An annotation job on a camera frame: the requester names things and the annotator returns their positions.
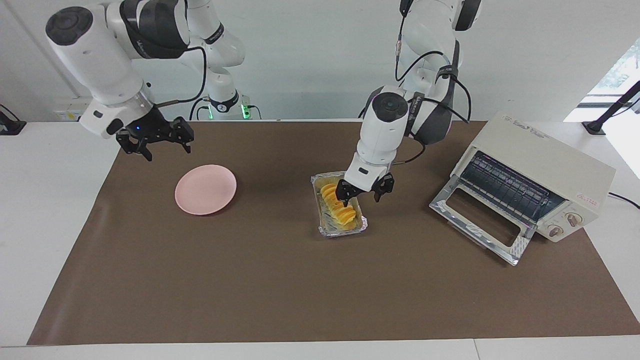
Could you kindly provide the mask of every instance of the green light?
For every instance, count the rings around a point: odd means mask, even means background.
[[[242,113],[245,120],[251,118],[251,111],[244,104],[242,104]]]

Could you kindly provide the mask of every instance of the yellow food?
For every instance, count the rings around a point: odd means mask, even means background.
[[[320,189],[320,194],[322,194],[322,198],[329,208],[331,217],[334,218],[338,224],[347,226],[356,218],[356,211],[350,204],[345,208],[342,201],[338,200],[335,196],[335,190],[337,187],[338,186],[336,184],[324,185]]]

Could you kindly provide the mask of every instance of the plastic container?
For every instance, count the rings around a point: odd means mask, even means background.
[[[320,233],[327,238],[358,234],[367,229],[367,218],[362,216],[362,210],[360,209],[360,204],[358,203],[357,198],[354,197],[349,200],[349,204],[353,206],[353,209],[356,211],[356,217],[354,219],[355,224],[348,224],[348,226],[340,225],[333,219],[329,211],[329,207],[322,198],[320,189],[327,184],[337,184],[342,178],[344,178],[344,171],[327,172],[311,177],[311,183],[314,187],[314,195],[316,196],[318,214],[320,216],[320,226],[318,229],[320,230]]]

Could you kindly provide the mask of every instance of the brown mat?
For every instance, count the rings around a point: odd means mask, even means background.
[[[360,196],[368,230],[338,240],[317,230],[310,176],[346,169],[360,124],[194,124],[191,155],[120,153],[29,344],[640,334],[584,231],[537,237],[512,267],[428,208],[482,126],[457,122],[396,167],[392,194]],[[208,163],[236,174],[237,196],[187,215],[173,189]]]

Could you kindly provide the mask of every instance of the robotic arm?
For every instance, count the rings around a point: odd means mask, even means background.
[[[349,199],[374,192],[376,202],[393,190],[390,173],[396,149],[407,136],[422,145],[444,139],[451,126],[454,89],[461,63],[454,31],[473,25],[481,0],[402,0],[407,32],[398,38],[396,60],[408,67],[398,86],[375,90],[364,111],[360,141],[336,196]],[[406,42],[411,51],[401,54]],[[408,61],[418,58],[413,64]]]
[[[148,85],[133,70],[131,60],[180,58],[194,69],[198,62],[200,74],[205,67],[207,73],[212,71],[210,68],[219,69],[221,76],[208,74],[209,98],[212,103],[219,101],[233,109],[237,101],[229,100],[237,91],[221,67],[242,63],[244,48],[236,37],[225,33],[210,2],[124,0],[73,6],[55,13],[47,22],[49,43],[93,95],[80,123],[103,138],[116,135],[127,154],[140,153],[149,161],[149,143],[176,142],[190,152],[193,130],[181,117],[172,122],[164,119]],[[189,48],[192,43],[202,46],[208,55],[205,67],[202,57],[191,51],[200,48]]]

